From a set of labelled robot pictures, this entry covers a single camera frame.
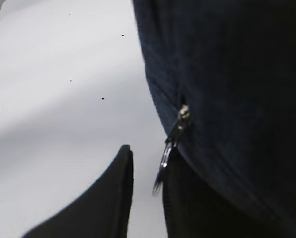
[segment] black object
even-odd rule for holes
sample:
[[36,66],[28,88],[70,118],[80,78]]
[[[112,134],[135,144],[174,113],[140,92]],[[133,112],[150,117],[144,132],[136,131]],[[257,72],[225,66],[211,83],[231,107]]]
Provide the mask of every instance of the black object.
[[126,238],[132,192],[132,151],[123,145],[84,194],[23,238]]
[[284,238],[218,195],[173,148],[163,181],[163,208],[168,238]]
[[296,0],[133,0],[166,134],[211,188],[296,238]]

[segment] black fabric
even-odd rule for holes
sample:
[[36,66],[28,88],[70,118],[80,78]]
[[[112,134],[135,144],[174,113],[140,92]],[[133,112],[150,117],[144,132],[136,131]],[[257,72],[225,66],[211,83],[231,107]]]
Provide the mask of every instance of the black fabric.
[[296,0],[133,0],[166,134],[225,200],[296,238]]

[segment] jeans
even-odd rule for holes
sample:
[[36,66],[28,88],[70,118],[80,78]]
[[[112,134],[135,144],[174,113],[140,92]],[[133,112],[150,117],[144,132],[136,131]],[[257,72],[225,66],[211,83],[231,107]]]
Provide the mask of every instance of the jeans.
[[166,133],[216,193],[296,238],[296,0],[133,0]]

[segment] zipper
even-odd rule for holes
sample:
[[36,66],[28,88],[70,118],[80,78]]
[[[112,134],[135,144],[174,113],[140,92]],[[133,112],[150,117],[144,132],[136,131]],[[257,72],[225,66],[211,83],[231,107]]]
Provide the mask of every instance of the zipper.
[[165,140],[166,145],[162,154],[159,171],[157,173],[152,190],[153,196],[157,196],[159,194],[171,150],[178,146],[180,137],[182,136],[186,128],[188,128],[190,125],[191,115],[189,106],[187,104],[183,104],[180,111],[178,112],[177,120],[175,121],[167,139]]

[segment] dark clothing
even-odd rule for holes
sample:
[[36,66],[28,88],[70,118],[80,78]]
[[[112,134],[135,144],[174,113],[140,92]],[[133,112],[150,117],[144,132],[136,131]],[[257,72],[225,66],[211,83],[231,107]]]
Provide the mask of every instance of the dark clothing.
[[163,182],[168,238],[287,238],[284,232],[245,215],[215,193],[177,149]]
[[296,238],[296,0],[133,4],[165,132],[186,101],[193,128],[178,149],[192,169],[235,208]]

